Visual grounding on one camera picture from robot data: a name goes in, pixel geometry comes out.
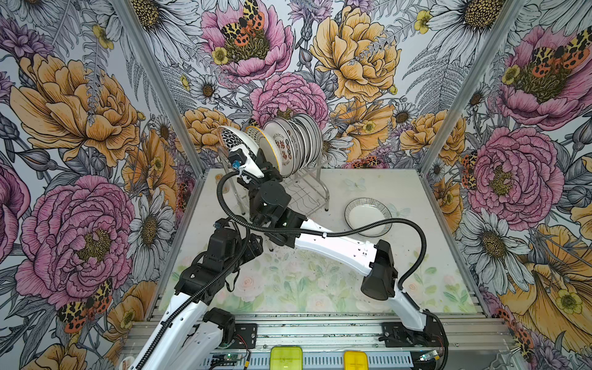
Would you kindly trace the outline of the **black white patterned plate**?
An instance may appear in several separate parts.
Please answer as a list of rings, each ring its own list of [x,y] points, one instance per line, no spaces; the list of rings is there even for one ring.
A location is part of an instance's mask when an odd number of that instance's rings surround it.
[[[219,126],[217,136],[228,152],[227,159],[233,169],[247,170],[252,174],[259,169],[256,163],[257,148],[249,136],[232,126]]]

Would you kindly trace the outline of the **white plate red floral pattern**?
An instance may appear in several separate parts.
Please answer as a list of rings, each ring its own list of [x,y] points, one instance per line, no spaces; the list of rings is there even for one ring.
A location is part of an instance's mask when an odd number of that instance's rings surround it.
[[[280,151],[281,175],[283,177],[290,177],[296,171],[298,159],[297,140],[294,130],[288,121],[282,118],[269,120],[265,124],[264,130],[266,134],[271,136],[271,139]]]

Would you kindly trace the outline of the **silver metal dish rack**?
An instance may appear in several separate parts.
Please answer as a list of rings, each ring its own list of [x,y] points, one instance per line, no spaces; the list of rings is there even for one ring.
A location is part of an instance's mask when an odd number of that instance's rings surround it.
[[[289,207],[311,217],[317,211],[329,211],[330,192],[322,180],[325,162],[319,157],[313,164],[300,169],[291,177],[284,179],[282,186],[291,196]],[[249,197],[237,180],[228,180],[229,189],[234,193],[240,214],[249,218]]]

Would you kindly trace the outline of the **white plate black striped rim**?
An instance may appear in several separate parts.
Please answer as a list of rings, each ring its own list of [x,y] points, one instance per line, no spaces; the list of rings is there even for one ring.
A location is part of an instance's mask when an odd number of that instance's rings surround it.
[[[352,200],[345,207],[345,221],[351,229],[361,228],[391,217],[392,214],[387,206],[373,198],[360,197]],[[390,231],[391,227],[391,224],[384,224],[359,234],[364,237],[382,237]]]

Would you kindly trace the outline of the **white plate yellow rim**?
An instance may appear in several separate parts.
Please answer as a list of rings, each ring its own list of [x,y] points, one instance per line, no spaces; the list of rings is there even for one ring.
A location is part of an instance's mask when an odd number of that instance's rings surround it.
[[[248,126],[245,129],[245,133],[254,140],[263,152],[265,159],[271,163],[274,168],[279,172],[282,172],[283,166],[279,160],[279,150],[277,146],[272,143],[271,138],[263,131],[262,128],[257,126]]]

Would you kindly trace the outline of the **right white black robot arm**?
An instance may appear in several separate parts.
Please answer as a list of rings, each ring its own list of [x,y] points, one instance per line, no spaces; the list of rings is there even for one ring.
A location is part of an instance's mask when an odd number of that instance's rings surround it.
[[[250,211],[250,219],[243,219],[231,211],[219,194],[219,204],[230,219],[248,231],[265,234],[277,246],[311,251],[357,271],[363,277],[362,294],[387,303],[399,317],[402,328],[388,335],[387,340],[398,340],[401,345],[448,348],[441,320],[431,311],[420,308],[403,285],[419,269],[427,253],[426,235],[419,225],[404,218],[387,218],[351,231],[332,232],[288,206],[291,197],[282,186],[280,174],[265,161],[262,153],[253,156],[246,145],[240,144],[229,151],[228,160],[232,172],[225,179],[237,177],[238,183],[247,189]],[[393,251],[387,241],[373,243],[353,238],[353,234],[392,224],[408,226],[419,236],[418,257],[403,275],[396,271]]]

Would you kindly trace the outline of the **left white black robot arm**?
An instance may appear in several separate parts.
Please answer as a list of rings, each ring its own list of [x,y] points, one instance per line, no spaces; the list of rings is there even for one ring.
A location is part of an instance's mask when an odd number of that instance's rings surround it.
[[[182,272],[162,319],[131,368],[196,369],[212,351],[232,342],[234,315],[209,305],[228,286],[230,274],[262,253],[261,236],[250,230],[242,236],[220,219],[206,251]]]

